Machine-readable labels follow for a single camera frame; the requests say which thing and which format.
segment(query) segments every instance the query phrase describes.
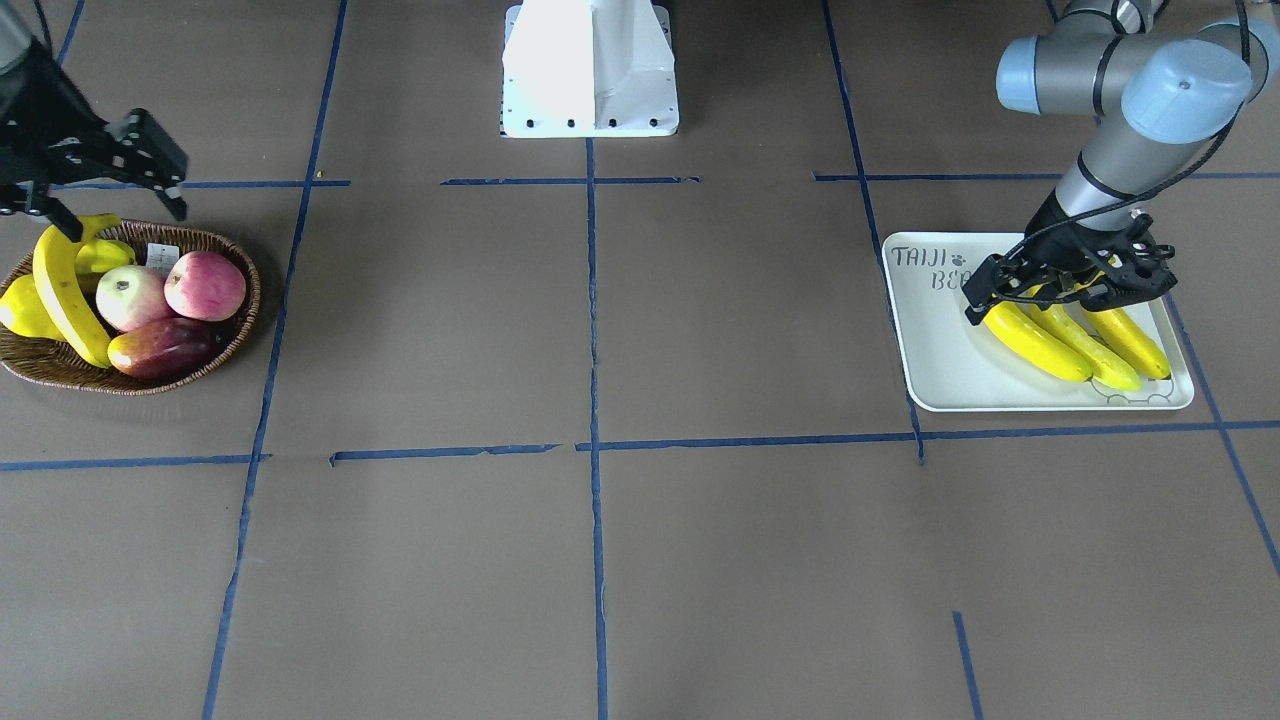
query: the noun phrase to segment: wicker basket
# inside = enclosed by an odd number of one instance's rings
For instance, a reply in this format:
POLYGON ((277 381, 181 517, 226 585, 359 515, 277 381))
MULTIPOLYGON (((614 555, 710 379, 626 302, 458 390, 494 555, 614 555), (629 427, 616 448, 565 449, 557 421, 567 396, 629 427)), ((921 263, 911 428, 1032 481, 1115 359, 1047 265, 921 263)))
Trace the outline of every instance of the wicker basket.
MULTIPOLYGON (((216 334, 223 338, 225 346, 205 366, 186 377, 166 380, 140 380, 114 368, 104 369, 90 365, 65 342, 22 337, 0 325, 0 364, 4 364, 10 373, 42 386, 109 395, 155 395, 182 387, 212 373, 248 337, 262 301, 262 283, 253 261, 233 242, 202 231, 138 220, 124 220, 119 227, 102 231, 99 237, 123 240, 133 247, 140 260, 146 258, 148 242, 159 242, 174 245, 184 254, 193 250, 214 251, 234 263, 244 273, 247 292, 239 310, 216 327, 216 334)), ((31 273, 31 261, 32 256, 27 255, 27 259, 9 273, 4 284, 0 286, 0 295, 8 290, 9 283, 14 279, 31 273)))

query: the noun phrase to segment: banana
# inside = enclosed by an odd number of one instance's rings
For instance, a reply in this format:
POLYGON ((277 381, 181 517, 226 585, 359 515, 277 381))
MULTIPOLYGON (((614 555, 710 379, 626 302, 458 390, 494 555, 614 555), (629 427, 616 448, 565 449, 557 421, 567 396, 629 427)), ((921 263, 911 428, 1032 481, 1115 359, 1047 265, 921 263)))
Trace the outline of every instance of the banana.
MULTIPOLYGON (((120 224, 120 218, 90 215, 81 218, 81 223, 84 225, 83 241, 120 224)), ((36 241, 31 274, 36 278, 40 301, 44 302, 50 319, 67 342, 90 365, 110 368, 111 360, 106 354, 106 346, 111 338, 90 307, 76 278, 76 255, 81 247, 81 242, 72 241, 56 227, 50 225, 36 241)))
POLYGON ((1012 302, 992 307, 982 324, 1024 360, 1056 378, 1083 383, 1093 377, 1088 360, 1042 331, 1012 302))
POLYGON ((1050 305, 1044 310, 1030 305, 1027 307, 1027 314, 1037 325, 1083 355, 1093 366, 1093 378, 1100 383, 1130 392, 1142 387, 1138 370, 1134 370, 1133 365, 1125 363, 1105 345, 1093 340, 1093 336, 1068 315, 1066 309, 1061 305, 1050 305))
POLYGON ((13 334, 65 341, 36 292, 36 278, 22 275, 0 296, 0 324, 13 334))
POLYGON ((1142 328, 1133 322, 1133 318, 1123 307, 1114 310, 1101 310, 1084 316, 1098 331, 1102 340, 1111 346, 1111 350, 1124 357, 1139 373, 1157 380, 1167 379, 1171 374, 1169 369, 1169 356, 1155 343, 1142 328))

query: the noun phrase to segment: sticker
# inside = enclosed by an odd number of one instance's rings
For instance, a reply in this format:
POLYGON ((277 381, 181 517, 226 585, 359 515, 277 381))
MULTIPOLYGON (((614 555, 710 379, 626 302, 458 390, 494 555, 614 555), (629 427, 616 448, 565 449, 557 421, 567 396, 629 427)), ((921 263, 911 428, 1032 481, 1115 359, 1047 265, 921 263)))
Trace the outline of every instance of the sticker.
POLYGON ((147 243, 147 266, 155 268, 166 275, 178 263, 179 255, 182 255, 182 251, 175 245, 147 243))

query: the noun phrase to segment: tray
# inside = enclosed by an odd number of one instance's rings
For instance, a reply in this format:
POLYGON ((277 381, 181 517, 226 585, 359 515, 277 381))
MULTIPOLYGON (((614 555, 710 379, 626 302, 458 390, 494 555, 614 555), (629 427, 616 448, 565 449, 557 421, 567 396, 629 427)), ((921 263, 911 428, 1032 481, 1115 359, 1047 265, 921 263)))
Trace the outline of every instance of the tray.
MULTIPOLYGON (((1172 375, 1135 392, 1070 383, 1014 355, 964 316, 960 286, 983 259, 1007 252, 1018 233, 900 232, 884 241, 884 270, 906 388, 933 413, 1179 410, 1196 396, 1162 301, 1125 310, 1169 355, 1172 375)), ((1069 313, 1079 318, 1079 307, 1069 313)))

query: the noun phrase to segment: blue tape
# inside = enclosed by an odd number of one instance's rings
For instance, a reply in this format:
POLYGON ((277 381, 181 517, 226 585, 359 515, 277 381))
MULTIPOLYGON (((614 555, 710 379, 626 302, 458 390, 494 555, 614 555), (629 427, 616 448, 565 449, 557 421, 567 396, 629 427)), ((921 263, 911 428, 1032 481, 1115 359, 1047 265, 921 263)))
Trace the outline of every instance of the blue tape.
MULTIPOLYGON (((1059 173, 908 173, 908 174, 833 174, 823 176, 813 173, 815 182, 956 182, 956 181, 1057 181, 1059 173)), ((1280 173, 1272 172, 1240 172, 1240 173, 1203 173, 1198 172, 1187 179, 1280 179, 1280 173)))
POLYGON ((595 178, 595 184, 680 184, 703 182, 701 176, 671 176, 660 178, 595 178))
POLYGON ((1253 515, 1253 523, 1258 527, 1258 533, 1262 536, 1262 544, 1266 547, 1267 555, 1271 557, 1271 566, 1275 569, 1276 575, 1280 575, 1280 552, 1276 551, 1276 543, 1271 537, 1271 530, 1267 528, 1266 518, 1262 516, 1262 509, 1258 506, 1258 501, 1253 496, 1253 486, 1249 484, 1249 478, 1244 473, 1244 465, 1240 464, 1240 457, 1235 452, 1235 443, 1231 442, 1231 433, 1228 430, 1226 423, 1222 421, 1222 414, 1219 411, 1217 402, 1213 400, 1213 391, 1208 387, 1208 378, 1204 377, 1204 368, 1201 366, 1199 356, 1196 354, 1196 346, 1192 343, 1190 333, 1187 332, 1187 325, 1183 324, 1183 315, 1178 311, 1178 304, 1174 302, 1174 296, 1166 295, 1165 297, 1169 305, 1169 314, 1174 320, 1174 327, 1178 328, 1178 333, 1183 338, 1183 347, 1187 348, 1187 359, 1190 361, 1192 369, 1196 372, 1196 379, 1199 382, 1201 389, 1204 392, 1204 402, 1208 405, 1210 413, 1213 414, 1213 424, 1217 428, 1219 436, 1222 438, 1222 447, 1226 448, 1226 455, 1231 460, 1231 468, 1235 470, 1235 479, 1240 483, 1240 491, 1244 493, 1244 501, 1249 506, 1249 512, 1253 515))
POLYGON ((493 186, 493 184, 680 184, 703 182, 700 176, 669 176, 653 178, 452 178, 440 184, 493 186))
POLYGON ((488 447, 424 447, 406 450, 343 450, 329 456, 329 466, 348 460, 396 460, 406 457, 470 457, 476 455, 538 455, 559 445, 499 445, 488 447))
POLYGON ((84 12, 84 0, 78 0, 76 3, 76 12, 72 13, 72 22, 67 26, 67 36, 63 37, 63 46, 58 50, 58 65, 61 67, 67 61, 67 51, 72 49, 72 38, 76 37, 76 28, 79 27, 81 13, 84 12))
MULTIPOLYGON (((195 181, 179 183, 183 190, 241 190, 255 187, 307 187, 307 181, 195 181)), ((311 187, 351 187, 349 179, 312 181, 311 187)), ((127 182, 78 182, 55 186, 56 190, 145 190, 127 182)))
POLYGON ((585 178, 452 178, 440 184, 586 184, 585 178))
MULTIPOLYGON (((1276 428, 1280 420, 1256 420, 1236 423, 1243 428, 1276 428)), ((1151 425, 1084 425, 1064 428, 997 428, 983 430, 928 430, 920 432, 923 439, 992 439, 992 438, 1030 438, 1030 437, 1075 437, 1112 436, 1139 433, 1187 433, 1216 430, 1216 423, 1162 423, 1151 425)), ((911 442, 915 433, 858 433, 832 436, 772 436, 739 438, 680 438, 680 439, 640 439, 602 442, 602 451, 666 450, 672 447, 769 447, 791 445, 859 445, 870 442, 911 442)), ((580 442, 573 446, 577 452, 588 452, 591 443, 580 442)))
MULTIPOLYGON (((640 439, 600 442, 600 451, 625 450, 666 450, 671 447, 776 447, 790 445, 852 445, 864 442, 909 442, 914 433, 868 433, 847 436, 791 436, 791 437, 741 437, 741 438, 685 438, 685 439, 640 439)), ((579 452, 591 450, 593 443, 579 443, 579 452)))
POLYGON ((280 346, 284 341, 284 325, 288 318, 289 290, 293 286, 293 273, 297 268, 298 249, 302 245, 302 232, 306 227, 307 210, 311 202, 312 178, 320 156, 320 140, 324 136, 325 114, 329 111, 329 96, 333 91, 333 77, 338 67, 338 49, 342 46, 342 29, 347 19, 347 0, 338 4, 338 19, 333 31, 333 45, 329 50, 329 68, 325 72, 324 92, 320 96, 320 110, 316 114, 315 133, 311 137, 311 158, 307 161, 307 176, 302 186, 302 200, 298 202, 298 219, 293 232, 293 246, 289 250, 289 265, 284 274, 284 287, 280 293, 280 307, 276 313, 275 337, 271 342, 271 357, 268 365, 266 384, 262 388, 262 410, 257 429, 253 433, 253 454, 250 457, 248 473, 244 479, 244 500, 241 502, 239 530, 236 536, 236 566, 227 593, 223 596, 223 612, 218 621, 218 641, 214 644, 214 659, 209 667, 209 687, 205 691, 202 720, 212 720, 214 706, 218 702, 218 683, 221 679, 223 659, 227 653, 227 638, 230 632, 232 610, 236 607, 236 591, 239 587, 241 565, 244 560, 244 541, 248 536, 250 501, 257 487, 257 471, 264 457, 262 445, 266 438, 266 424, 271 414, 271 400, 275 393, 275 375, 280 365, 280 346))
POLYGON ((595 702, 596 717, 609 717, 609 664, 604 621, 604 521, 600 510, 600 354, 595 302, 595 142, 586 138, 586 266, 588 307, 591 318, 591 556, 595 580, 595 702))
POLYGON ((243 465, 248 455, 191 455, 177 457, 105 457, 97 460, 29 460, 0 462, 0 473, 79 470, 87 468, 170 468, 178 465, 243 465))
POLYGON ((969 705, 973 707, 973 720, 982 720, 982 696, 978 694, 978 678, 973 671, 973 657, 969 655, 969 637, 964 630, 964 616, 951 612, 956 626, 956 642, 960 643, 960 661, 964 664, 964 680, 969 685, 969 705))
POLYGON ((1267 430, 1280 429, 1280 420, 1238 420, 1222 423, 1229 430, 1267 430))
MULTIPOLYGON (((883 250, 881 249, 879 228, 876 224, 876 208, 872 204, 870 186, 867 183, 867 165, 863 163, 863 150, 858 142, 858 126, 854 123, 854 104, 850 100, 849 82, 845 77, 845 63, 840 58, 840 45, 836 42, 836 23, 832 20, 831 4, 827 0, 822 0, 822 15, 827 23, 827 40, 831 42, 831 60, 836 68, 836 81, 840 85, 840 100, 845 109, 845 124, 849 128, 849 142, 854 149, 854 167, 858 169, 858 186, 863 193, 863 206, 867 210, 867 224, 872 232, 872 247, 876 252, 876 266, 879 269, 881 279, 884 283, 884 309, 888 313, 890 327, 893 327, 893 313, 891 310, 893 301, 888 295, 888 272, 884 269, 884 256, 883 250)), ((915 437, 916 459, 920 465, 924 465, 924 437, 920 434, 920 416, 915 410, 915 402, 911 401, 911 396, 904 392, 902 397, 906 400, 906 410, 911 418, 911 432, 915 437)))

